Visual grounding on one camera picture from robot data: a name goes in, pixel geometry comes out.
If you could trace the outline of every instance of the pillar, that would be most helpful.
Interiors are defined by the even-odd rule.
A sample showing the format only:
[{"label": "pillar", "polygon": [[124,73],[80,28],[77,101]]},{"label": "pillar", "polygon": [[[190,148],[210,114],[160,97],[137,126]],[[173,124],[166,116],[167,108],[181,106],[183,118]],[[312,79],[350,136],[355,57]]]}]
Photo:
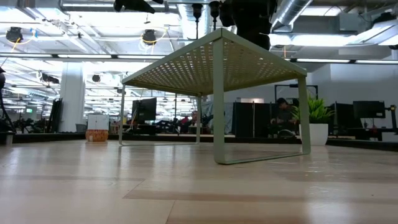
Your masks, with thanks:
[{"label": "pillar", "polygon": [[64,62],[60,92],[63,102],[60,132],[76,132],[76,124],[83,124],[85,90],[83,63]]}]

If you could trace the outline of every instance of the cable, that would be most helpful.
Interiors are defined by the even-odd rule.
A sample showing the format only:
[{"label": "cable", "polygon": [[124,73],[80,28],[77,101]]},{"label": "cable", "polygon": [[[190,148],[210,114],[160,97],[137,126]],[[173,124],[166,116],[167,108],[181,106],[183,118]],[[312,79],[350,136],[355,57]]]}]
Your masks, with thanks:
[{"label": "cable", "polygon": [[373,21],[367,21],[367,20],[365,19],[365,17],[363,17],[361,14],[358,14],[358,16],[359,16],[360,18],[362,18],[365,22],[373,22]]},{"label": "cable", "polygon": [[334,7],[337,7],[338,9],[340,9],[341,12],[344,12],[344,10],[342,10],[342,8],[340,8],[338,5],[334,5],[332,7],[330,7],[324,14],[323,16],[325,16],[331,9],[333,9]]}]

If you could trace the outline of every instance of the black monitor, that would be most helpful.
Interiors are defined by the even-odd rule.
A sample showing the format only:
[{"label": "black monitor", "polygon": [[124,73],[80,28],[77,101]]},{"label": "black monitor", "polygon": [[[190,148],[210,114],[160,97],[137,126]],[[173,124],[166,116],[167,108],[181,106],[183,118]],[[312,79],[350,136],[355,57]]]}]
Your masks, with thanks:
[{"label": "black monitor", "polygon": [[384,101],[354,101],[355,118],[386,118]]},{"label": "black monitor", "polygon": [[355,117],[352,104],[336,103],[335,116],[339,129],[362,128],[361,119]]},{"label": "black monitor", "polygon": [[156,120],[156,98],[146,100],[134,100],[132,102],[132,114],[137,110],[135,120],[140,121],[154,121]]}]

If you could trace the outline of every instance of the light wood laminate floor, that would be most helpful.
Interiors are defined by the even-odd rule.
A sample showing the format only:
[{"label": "light wood laminate floor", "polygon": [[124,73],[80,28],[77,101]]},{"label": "light wood laminate floor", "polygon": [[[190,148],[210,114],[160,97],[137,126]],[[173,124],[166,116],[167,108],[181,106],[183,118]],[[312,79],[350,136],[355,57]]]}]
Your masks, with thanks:
[{"label": "light wood laminate floor", "polygon": [[[232,157],[299,150],[228,144]],[[313,147],[221,166],[212,144],[0,147],[0,223],[398,223],[398,153]]]}]

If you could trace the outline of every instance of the spotlight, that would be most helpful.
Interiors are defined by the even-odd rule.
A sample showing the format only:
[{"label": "spotlight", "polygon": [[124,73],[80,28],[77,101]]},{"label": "spotlight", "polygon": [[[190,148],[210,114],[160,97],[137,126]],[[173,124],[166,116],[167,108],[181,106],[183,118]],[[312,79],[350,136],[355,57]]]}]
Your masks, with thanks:
[{"label": "spotlight", "polygon": [[[153,0],[156,3],[163,4],[163,0]],[[120,12],[122,8],[139,12],[155,13],[155,9],[144,0],[115,0],[113,8],[116,12]]]},{"label": "spotlight", "polygon": [[213,28],[216,30],[217,17],[220,15],[220,2],[212,1],[209,3],[210,15],[213,17]]},{"label": "spotlight", "polygon": [[51,76],[47,75],[46,73],[42,73],[41,80],[43,82],[47,82],[47,83],[54,83],[54,84],[60,83],[60,80],[58,78],[51,77]]},{"label": "spotlight", "polygon": [[10,30],[7,31],[6,39],[13,43],[22,42],[24,36],[21,34],[21,29],[20,27],[11,27]]},{"label": "spotlight", "polygon": [[153,46],[156,44],[155,30],[145,30],[142,39],[146,45]]},{"label": "spotlight", "polygon": [[101,81],[101,77],[99,75],[93,75],[93,78],[91,78],[93,80],[93,82],[100,82]]},{"label": "spotlight", "polygon": [[192,8],[193,8],[193,16],[195,17],[195,22],[197,23],[197,39],[199,39],[199,30],[198,30],[198,26],[199,26],[199,18],[201,17],[201,9],[203,8],[202,4],[192,4]]},{"label": "spotlight", "polygon": [[122,89],[119,89],[119,88],[118,88],[118,89],[116,90],[116,93],[118,93],[118,94],[122,94],[122,92],[123,92]]}]

